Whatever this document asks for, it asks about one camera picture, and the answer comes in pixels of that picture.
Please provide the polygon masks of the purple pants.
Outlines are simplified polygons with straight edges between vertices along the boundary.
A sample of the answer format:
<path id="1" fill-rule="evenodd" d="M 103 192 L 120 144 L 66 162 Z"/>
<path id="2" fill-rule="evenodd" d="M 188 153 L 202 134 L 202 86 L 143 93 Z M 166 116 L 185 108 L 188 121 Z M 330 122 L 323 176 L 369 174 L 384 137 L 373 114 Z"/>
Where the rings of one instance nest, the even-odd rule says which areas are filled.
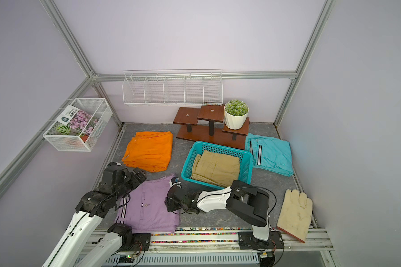
<path id="1" fill-rule="evenodd" d="M 132 227 L 133 233 L 175 232 L 180 218 L 178 214 L 167 210 L 165 200 L 171 180 L 177 177 L 172 173 L 157 180 L 143 182 L 121 200 L 122 208 L 115 221 Z"/>

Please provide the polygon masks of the orange pants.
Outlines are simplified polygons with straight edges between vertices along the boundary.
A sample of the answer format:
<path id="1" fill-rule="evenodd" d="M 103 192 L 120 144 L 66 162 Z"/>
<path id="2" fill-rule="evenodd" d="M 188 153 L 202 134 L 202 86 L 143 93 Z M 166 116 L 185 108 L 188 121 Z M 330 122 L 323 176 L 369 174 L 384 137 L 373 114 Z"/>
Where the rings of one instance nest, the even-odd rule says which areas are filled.
<path id="1" fill-rule="evenodd" d="M 130 168 L 148 172 L 166 171 L 172 158 L 173 138 L 170 131 L 137 132 L 128 143 L 121 161 Z"/>

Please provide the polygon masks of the teal plastic basket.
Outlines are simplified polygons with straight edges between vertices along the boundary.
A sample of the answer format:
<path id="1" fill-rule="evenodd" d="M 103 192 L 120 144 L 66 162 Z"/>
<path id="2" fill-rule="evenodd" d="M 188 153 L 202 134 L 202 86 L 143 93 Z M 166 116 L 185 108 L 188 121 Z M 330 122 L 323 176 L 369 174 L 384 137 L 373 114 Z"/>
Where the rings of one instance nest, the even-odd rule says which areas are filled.
<path id="1" fill-rule="evenodd" d="M 192 146 L 192 148 L 189 152 L 189 155 L 186 159 L 186 162 L 184 164 L 184 167 L 183 167 L 183 170 L 181 173 L 181 177 L 183 180 L 189 181 L 189 182 L 192 182 L 195 184 L 207 186 L 207 187 L 213 188 L 213 189 L 223 189 L 222 187 L 207 184 L 205 182 L 196 181 L 196 180 L 193 180 L 190 178 L 195 157 L 197 155 L 203 154 L 203 152 L 205 150 L 210 151 L 210 152 L 219 153 L 219 154 L 225 154 L 225 155 L 231 155 L 231 156 L 238 157 L 239 163 L 240 163 L 240 171 L 239 171 L 238 180 L 245 182 L 247 184 L 251 183 L 253 157 L 249 152 L 239 150 L 239 149 L 229 148 L 229 147 L 225 147 L 225 146 L 210 144 L 210 143 L 206 143 L 206 142 L 200 142 L 200 141 L 195 142 L 195 144 Z"/>

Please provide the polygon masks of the beige pants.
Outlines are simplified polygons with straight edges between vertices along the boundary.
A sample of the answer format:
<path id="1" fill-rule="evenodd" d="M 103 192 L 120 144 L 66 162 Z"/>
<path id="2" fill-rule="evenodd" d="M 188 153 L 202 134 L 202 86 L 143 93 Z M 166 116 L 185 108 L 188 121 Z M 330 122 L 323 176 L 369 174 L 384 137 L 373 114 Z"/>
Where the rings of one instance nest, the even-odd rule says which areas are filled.
<path id="1" fill-rule="evenodd" d="M 207 184 L 227 188 L 238 180 L 239 158 L 205 150 L 195 157 L 190 178 Z"/>

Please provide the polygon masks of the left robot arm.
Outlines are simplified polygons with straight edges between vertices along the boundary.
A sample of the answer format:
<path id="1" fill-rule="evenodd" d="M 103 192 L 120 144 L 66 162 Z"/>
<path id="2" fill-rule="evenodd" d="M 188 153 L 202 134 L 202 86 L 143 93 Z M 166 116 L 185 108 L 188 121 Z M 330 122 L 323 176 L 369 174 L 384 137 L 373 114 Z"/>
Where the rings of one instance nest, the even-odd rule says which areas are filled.
<path id="1" fill-rule="evenodd" d="M 86 193 L 75 208 L 75 213 L 49 257 L 45 267 L 100 267 L 113 254 L 143 245 L 134 241 L 132 227 L 116 222 L 106 235 L 78 264 L 75 264 L 86 242 L 111 209 L 119 209 L 118 202 L 147 179 L 145 170 L 129 170 L 117 162 L 105 167 L 96 188 Z"/>

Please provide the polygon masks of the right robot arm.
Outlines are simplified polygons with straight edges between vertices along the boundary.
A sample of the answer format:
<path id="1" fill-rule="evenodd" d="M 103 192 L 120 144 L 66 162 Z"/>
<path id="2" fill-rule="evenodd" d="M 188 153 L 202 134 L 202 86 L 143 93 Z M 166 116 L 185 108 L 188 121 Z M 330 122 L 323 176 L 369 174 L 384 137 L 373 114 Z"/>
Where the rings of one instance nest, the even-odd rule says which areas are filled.
<path id="1" fill-rule="evenodd" d="M 253 229 L 257 240 L 267 241 L 270 235 L 268 213 L 270 195 L 265 189 L 235 180 L 224 189 L 190 193 L 173 184 L 165 198 L 167 211 L 199 214 L 214 210 L 228 210 Z"/>

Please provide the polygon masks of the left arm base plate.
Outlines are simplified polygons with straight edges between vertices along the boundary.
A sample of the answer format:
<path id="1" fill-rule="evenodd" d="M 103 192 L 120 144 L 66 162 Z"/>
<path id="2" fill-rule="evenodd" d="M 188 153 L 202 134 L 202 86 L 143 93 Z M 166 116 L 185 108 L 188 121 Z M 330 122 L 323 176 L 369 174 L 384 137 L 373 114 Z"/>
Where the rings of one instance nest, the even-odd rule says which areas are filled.
<path id="1" fill-rule="evenodd" d="M 143 253 L 149 250 L 150 243 L 151 243 L 150 233 L 133 234 L 132 245 L 128 250 L 136 253 Z"/>

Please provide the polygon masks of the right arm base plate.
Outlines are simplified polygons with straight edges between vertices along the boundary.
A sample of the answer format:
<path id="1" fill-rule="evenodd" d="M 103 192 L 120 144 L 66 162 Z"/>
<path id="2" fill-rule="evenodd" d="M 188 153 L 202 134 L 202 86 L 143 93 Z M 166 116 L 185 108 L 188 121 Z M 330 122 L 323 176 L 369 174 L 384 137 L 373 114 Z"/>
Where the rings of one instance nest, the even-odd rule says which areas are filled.
<path id="1" fill-rule="evenodd" d="M 276 250 L 284 248 L 284 241 L 279 231 L 270 231 L 266 241 L 256 239 L 252 231 L 238 233 L 238 245 L 242 250 Z"/>

